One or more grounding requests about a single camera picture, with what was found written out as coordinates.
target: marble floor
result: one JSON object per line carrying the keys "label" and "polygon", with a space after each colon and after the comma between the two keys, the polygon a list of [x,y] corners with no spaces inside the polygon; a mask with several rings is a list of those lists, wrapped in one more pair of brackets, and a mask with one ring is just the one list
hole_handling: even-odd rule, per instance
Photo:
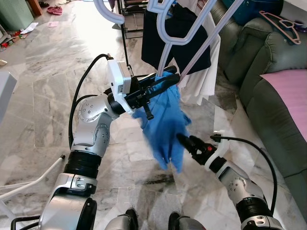
{"label": "marble floor", "polygon": [[[8,61],[0,70],[8,70],[18,79],[0,126],[0,185],[34,180],[61,154],[68,156],[68,120],[77,82],[100,53],[124,60],[120,31],[112,29],[113,24],[98,14],[92,2],[73,1],[62,8],[61,16],[44,10],[43,16],[35,19],[38,27],[26,39],[0,52],[0,59]],[[59,25],[48,27],[49,21],[59,21]],[[129,61],[135,74],[151,73],[154,69],[140,59],[141,47],[141,38],[127,40]],[[80,95],[102,93],[106,88],[106,62],[102,60],[90,72]],[[218,71],[215,96],[203,100],[201,106],[181,104],[192,119],[189,132],[208,141],[214,130],[223,129],[263,147],[236,92]],[[197,219],[207,230],[240,229],[226,190],[187,152],[182,173],[171,167],[161,170],[138,121],[127,114],[112,123],[111,137],[94,195],[98,202],[94,229],[103,230],[129,207],[136,209],[141,230],[166,230],[172,211]],[[257,151],[231,142],[225,157],[246,170],[271,205],[271,174]],[[7,206],[17,216],[39,215],[63,166],[27,193],[7,200]],[[307,229],[280,173],[274,216],[286,230]],[[0,212],[0,229],[9,226],[10,220]]]}

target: red object on floor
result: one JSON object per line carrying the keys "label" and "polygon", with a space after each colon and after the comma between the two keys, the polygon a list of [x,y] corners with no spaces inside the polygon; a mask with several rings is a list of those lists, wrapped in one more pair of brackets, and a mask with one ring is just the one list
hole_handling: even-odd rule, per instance
{"label": "red object on floor", "polygon": [[50,6],[47,8],[47,12],[50,14],[55,14],[55,15],[61,15],[62,14],[62,7],[60,6]]}

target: pink blanket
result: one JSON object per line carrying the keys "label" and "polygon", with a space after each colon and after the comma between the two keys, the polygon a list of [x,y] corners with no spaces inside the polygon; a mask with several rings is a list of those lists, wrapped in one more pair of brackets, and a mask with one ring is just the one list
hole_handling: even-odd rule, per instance
{"label": "pink blanket", "polygon": [[307,141],[307,69],[283,70],[261,76],[278,92]]}

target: green sofa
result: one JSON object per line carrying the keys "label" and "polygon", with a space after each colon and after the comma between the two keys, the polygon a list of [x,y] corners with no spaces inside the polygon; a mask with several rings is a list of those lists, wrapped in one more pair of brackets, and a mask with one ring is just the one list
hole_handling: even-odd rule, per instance
{"label": "green sofa", "polygon": [[[211,10],[214,22],[226,12],[218,0]],[[307,143],[276,90],[261,74],[285,69],[307,69],[307,34],[290,45],[262,18],[239,26],[233,19],[220,32],[219,65],[240,87],[239,98],[253,127],[283,175],[307,221]]]}

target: blue cloth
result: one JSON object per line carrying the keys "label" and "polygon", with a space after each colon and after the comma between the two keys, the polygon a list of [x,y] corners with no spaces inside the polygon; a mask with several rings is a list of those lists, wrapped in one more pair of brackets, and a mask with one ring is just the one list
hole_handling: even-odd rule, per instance
{"label": "blue cloth", "polygon": [[[168,75],[171,73],[163,73],[163,77]],[[143,107],[137,109],[132,115],[134,118],[142,119],[141,128],[161,168],[166,170],[167,164],[171,161],[178,173],[182,168],[184,147],[179,143],[176,134],[189,136],[186,126],[191,123],[191,120],[180,110],[179,99],[178,88],[173,85],[165,92],[150,99],[148,105],[154,119],[147,120]]]}

